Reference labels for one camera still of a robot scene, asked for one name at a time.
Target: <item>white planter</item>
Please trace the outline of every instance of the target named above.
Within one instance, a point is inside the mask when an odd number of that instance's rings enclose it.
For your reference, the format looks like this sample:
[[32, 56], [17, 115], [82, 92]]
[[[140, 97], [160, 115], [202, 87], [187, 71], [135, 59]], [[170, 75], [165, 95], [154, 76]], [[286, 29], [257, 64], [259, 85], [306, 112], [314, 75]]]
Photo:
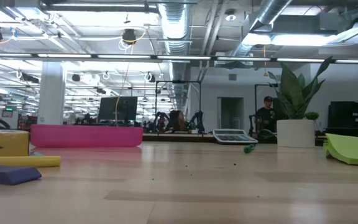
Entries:
[[314, 121], [277, 121], [277, 144], [281, 147], [314, 147]]

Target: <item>pink tray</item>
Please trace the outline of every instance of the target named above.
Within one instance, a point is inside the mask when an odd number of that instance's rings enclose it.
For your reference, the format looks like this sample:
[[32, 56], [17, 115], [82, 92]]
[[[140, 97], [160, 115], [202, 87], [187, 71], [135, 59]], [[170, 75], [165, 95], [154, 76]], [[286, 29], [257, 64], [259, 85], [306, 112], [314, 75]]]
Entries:
[[105, 126], [31, 126], [31, 144], [36, 147], [134, 147], [142, 144], [143, 128]]

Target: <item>lime green block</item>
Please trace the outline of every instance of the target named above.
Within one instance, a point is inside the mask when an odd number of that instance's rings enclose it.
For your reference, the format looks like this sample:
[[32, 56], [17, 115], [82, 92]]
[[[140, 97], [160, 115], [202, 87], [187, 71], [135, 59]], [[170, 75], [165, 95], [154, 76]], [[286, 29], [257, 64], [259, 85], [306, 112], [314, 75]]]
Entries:
[[358, 138], [327, 134], [328, 142], [324, 143], [326, 155], [350, 165], [358, 165]]

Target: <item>computer monitor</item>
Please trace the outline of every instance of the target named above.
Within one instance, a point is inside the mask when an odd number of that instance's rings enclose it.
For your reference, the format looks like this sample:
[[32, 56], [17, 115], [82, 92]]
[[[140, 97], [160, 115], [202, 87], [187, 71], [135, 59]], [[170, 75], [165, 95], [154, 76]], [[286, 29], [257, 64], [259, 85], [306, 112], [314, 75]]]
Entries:
[[[116, 119], [118, 97], [104, 97], [100, 101], [99, 120]], [[137, 97], [120, 97], [117, 106], [117, 120], [128, 122], [136, 120]]]
[[13, 111], [4, 110], [2, 112], [2, 117], [3, 118], [11, 118], [11, 117], [13, 117]]

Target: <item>pillar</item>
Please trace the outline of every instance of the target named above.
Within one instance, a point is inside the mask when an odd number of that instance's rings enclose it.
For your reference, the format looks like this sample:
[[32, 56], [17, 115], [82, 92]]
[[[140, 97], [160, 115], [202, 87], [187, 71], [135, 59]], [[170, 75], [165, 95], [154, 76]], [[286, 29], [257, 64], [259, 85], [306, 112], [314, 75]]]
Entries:
[[61, 62], [43, 62], [38, 124], [63, 124], [66, 77]]

